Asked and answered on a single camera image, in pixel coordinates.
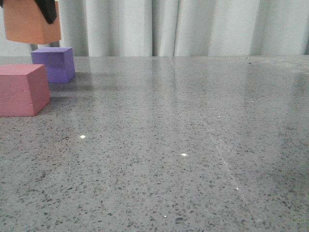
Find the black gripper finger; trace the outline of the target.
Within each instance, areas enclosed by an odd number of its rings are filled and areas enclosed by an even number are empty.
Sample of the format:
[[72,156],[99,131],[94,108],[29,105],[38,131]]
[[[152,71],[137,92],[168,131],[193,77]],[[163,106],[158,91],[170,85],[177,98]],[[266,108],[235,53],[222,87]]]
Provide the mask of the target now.
[[53,24],[57,17],[55,0],[35,0],[48,24]]

